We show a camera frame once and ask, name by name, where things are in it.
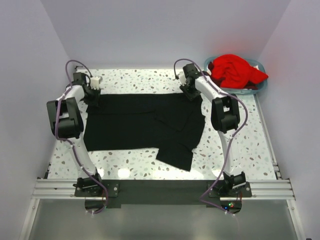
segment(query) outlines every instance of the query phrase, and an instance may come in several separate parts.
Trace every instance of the white connector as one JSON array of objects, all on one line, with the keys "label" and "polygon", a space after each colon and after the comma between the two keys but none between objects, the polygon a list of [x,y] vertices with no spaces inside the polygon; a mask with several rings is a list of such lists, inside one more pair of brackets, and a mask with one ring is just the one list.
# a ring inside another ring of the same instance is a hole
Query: white connector
[{"label": "white connector", "polygon": [[101,81],[102,81],[102,77],[101,76],[93,76],[93,77],[91,77],[91,79],[90,79],[90,87],[92,89],[98,90]]},{"label": "white connector", "polygon": [[187,79],[186,79],[185,74],[184,74],[182,71],[181,71],[181,72],[179,72],[179,74],[178,74],[178,78],[179,78],[180,83],[181,83],[181,85],[182,85],[182,86],[186,85],[186,81],[187,81]]}]

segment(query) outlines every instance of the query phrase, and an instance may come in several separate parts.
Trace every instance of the terrazzo table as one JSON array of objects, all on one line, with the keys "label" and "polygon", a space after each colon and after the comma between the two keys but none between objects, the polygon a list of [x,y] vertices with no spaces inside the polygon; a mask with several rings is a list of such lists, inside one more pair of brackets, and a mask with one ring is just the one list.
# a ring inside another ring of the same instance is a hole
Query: terrazzo table
[{"label": "terrazzo table", "polygon": [[[93,69],[102,76],[101,94],[170,94],[181,93],[180,82],[172,69]],[[238,134],[239,154],[247,180],[275,180],[272,156],[257,103],[253,95],[238,96],[249,111],[247,126]],[[129,180],[214,180],[221,171],[224,157],[218,133],[211,125],[211,103],[202,95],[205,127],[197,148],[193,150],[191,171],[184,171],[156,160],[157,148],[91,151],[89,156],[102,179]],[[87,105],[79,103],[86,125]],[[245,118],[240,106],[240,118]],[[78,178],[77,169],[67,143],[56,141],[50,159],[48,179]]]}]

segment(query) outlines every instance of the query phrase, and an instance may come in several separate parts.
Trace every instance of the gray floor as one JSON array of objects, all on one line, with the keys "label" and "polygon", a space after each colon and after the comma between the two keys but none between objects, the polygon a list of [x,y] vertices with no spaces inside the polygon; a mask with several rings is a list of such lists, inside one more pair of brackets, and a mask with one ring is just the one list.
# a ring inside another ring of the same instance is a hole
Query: gray floor
[{"label": "gray floor", "polygon": [[31,240],[296,240],[285,200],[247,200],[236,219],[203,205],[123,205],[92,217],[83,200],[42,200]]}]

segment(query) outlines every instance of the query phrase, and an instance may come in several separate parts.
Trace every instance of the black t-shirt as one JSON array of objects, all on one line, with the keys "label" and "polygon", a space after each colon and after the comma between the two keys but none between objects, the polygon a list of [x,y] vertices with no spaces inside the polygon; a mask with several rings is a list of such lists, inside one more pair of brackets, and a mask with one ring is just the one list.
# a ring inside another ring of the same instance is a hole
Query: black t-shirt
[{"label": "black t-shirt", "polygon": [[159,148],[157,160],[190,171],[205,117],[202,98],[183,93],[106,94],[87,108],[88,151]]}]

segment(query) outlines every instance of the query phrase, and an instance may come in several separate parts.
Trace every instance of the black mounting plate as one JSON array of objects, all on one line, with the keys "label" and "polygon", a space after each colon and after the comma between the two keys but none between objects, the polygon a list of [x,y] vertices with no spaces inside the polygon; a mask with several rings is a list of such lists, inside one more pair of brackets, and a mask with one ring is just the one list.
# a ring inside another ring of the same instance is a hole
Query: black mounting plate
[{"label": "black mounting plate", "polygon": [[[108,208],[121,208],[122,204],[130,205],[203,205],[200,196],[211,186],[208,180],[102,180],[108,190]],[[251,197],[251,190],[242,193],[242,198]],[[220,197],[210,192],[203,199],[221,205]],[[75,190],[75,197],[92,197]]]},{"label": "black mounting plate", "polygon": [[[207,187],[210,188],[210,186],[214,182],[208,183]],[[251,198],[252,192],[250,183],[246,182],[244,186],[237,187],[235,189],[231,189],[229,192],[225,193],[223,191],[219,191],[224,185],[223,180],[219,180],[217,184],[214,186],[214,189],[209,192],[209,198],[236,198],[239,193],[242,193],[243,198]]]}]

